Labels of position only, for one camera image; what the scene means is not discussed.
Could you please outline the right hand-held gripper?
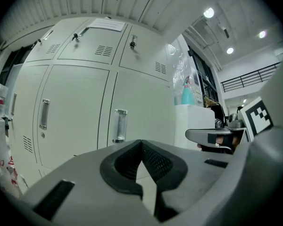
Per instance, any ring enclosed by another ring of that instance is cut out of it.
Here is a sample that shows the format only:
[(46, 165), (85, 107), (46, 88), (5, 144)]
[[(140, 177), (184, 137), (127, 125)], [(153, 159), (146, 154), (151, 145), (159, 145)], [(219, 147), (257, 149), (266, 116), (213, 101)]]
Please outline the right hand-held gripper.
[(252, 140), (235, 152), (216, 142), (232, 136), (226, 128), (188, 129), (185, 137), (204, 152), (230, 154), (234, 190), (209, 222), (172, 226), (271, 226), (283, 224), (283, 61), (256, 100), (241, 110)]

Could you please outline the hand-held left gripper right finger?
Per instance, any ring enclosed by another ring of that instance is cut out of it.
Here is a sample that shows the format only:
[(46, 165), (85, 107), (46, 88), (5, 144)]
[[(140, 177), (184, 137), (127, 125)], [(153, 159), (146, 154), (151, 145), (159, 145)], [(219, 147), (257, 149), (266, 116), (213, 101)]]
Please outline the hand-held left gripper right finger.
[(142, 140), (143, 163), (157, 185), (155, 213), (141, 222), (209, 222), (234, 190), (232, 157)]

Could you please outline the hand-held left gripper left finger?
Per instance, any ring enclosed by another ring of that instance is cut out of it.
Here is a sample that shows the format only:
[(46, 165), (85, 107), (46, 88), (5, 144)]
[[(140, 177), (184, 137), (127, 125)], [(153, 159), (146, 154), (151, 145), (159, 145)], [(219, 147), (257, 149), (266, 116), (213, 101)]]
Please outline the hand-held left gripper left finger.
[(142, 203), (142, 187), (115, 168), (116, 159), (140, 143), (73, 157), (21, 197), (20, 212), (34, 226), (157, 226)]

